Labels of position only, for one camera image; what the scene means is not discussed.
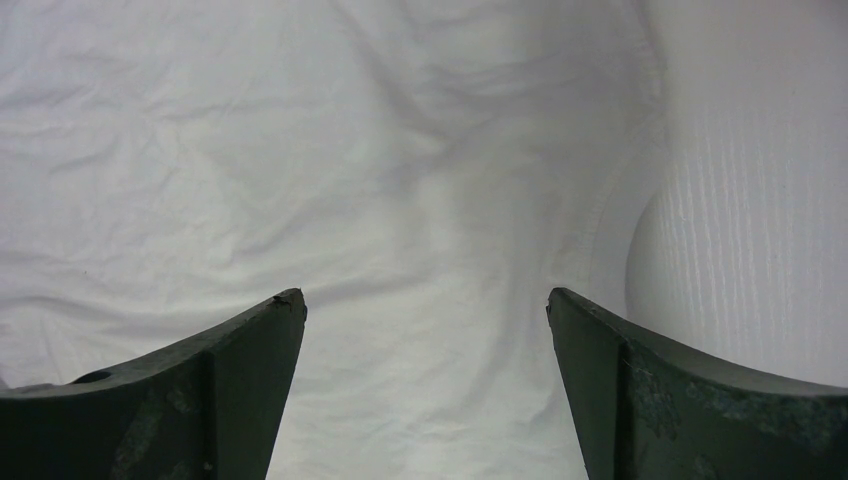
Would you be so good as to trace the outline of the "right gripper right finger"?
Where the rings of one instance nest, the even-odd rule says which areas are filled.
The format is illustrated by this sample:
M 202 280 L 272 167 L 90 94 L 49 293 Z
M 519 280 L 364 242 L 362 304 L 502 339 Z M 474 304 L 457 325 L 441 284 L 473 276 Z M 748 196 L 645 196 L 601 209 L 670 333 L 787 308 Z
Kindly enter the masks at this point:
M 847 392 L 747 368 L 552 290 L 547 316 L 592 479 L 843 479 Z

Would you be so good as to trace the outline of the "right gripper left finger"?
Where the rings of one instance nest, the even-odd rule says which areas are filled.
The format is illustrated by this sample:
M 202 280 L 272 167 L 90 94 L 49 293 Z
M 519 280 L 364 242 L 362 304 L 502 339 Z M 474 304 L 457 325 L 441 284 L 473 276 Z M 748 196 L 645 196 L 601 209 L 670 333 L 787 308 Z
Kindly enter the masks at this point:
M 263 479 L 307 318 L 283 291 L 65 385 L 1 394 L 5 479 Z

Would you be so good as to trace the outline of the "white t shirt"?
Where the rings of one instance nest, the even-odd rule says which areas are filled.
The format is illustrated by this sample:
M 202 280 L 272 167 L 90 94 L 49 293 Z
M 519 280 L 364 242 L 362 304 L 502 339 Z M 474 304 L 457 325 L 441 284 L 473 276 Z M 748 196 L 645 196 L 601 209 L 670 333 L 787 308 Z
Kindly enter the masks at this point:
M 545 307 L 644 139 L 641 1 L 5 1 L 1 381 L 288 288 L 272 479 L 582 479 Z

